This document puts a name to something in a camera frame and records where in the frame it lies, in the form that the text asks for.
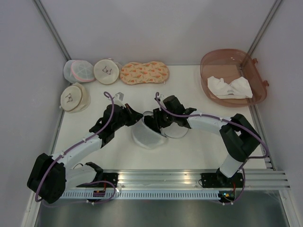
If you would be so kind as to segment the white mesh bag blue zipper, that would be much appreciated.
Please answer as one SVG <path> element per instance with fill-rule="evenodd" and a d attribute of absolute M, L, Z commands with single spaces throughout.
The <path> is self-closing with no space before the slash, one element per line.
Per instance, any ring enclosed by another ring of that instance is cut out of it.
<path fill-rule="evenodd" d="M 161 128 L 160 132 L 155 132 L 144 123 L 145 118 L 152 115 L 151 111 L 145 111 L 143 118 L 131 127 L 132 138 L 140 147 L 155 149 L 165 144 L 168 138 L 179 139 L 184 137 L 189 130 L 173 122 L 169 127 Z"/>

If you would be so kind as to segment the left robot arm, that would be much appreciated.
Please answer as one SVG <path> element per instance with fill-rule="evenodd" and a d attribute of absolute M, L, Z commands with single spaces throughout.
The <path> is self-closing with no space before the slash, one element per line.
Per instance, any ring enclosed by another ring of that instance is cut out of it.
<path fill-rule="evenodd" d="M 83 158 L 103 148 L 123 126 L 138 123 L 143 114 L 128 104 L 108 105 L 88 134 L 65 151 L 52 155 L 43 153 L 36 158 L 27 186 L 35 192 L 35 201 L 56 202 L 65 190 L 82 184 L 99 187 L 103 183 L 103 170 L 94 163 L 75 168 Z"/>

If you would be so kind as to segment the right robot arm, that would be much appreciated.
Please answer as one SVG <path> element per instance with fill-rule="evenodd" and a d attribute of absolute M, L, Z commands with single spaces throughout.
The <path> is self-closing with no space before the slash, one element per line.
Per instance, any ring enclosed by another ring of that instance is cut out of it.
<path fill-rule="evenodd" d="M 159 108 L 143 118 L 144 124 L 154 132 L 176 123 L 180 127 L 221 136 L 228 152 L 216 175 L 216 181 L 222 187 L 233 182 L 233 176 L 261 144 L 260 136 L 242 114 L 220 118 L 195 108 L 185 108 L 176 96 L 163 97 L 159 93 L 156 93 L 155 101 Z"/>

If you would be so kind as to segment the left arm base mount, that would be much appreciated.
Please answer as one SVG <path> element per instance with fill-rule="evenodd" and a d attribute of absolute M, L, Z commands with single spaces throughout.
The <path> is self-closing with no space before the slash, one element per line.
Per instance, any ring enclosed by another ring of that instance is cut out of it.
<path fill-rule="evenodd" d="M 117 187 L 118 173 L 96 174 L 95 178 L 93 179 L 93 182 L 94 184 L 92 184 L 91 186 L 96 188 L 102 188 L 102 187 L 113 188 L 113 186 L 110 183 L 112 183 L 115 187 Z"/>

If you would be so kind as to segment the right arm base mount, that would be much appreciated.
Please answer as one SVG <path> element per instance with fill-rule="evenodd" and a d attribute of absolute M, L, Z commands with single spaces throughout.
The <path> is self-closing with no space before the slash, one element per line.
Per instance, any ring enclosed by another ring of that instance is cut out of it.
<path fill-rule="evenodd" d="M 244 177 L 242 173 L 236 173 L 231 178 L 216 173 L 201 173 L 200 182 L 203 188 L 242 188 Z"/>

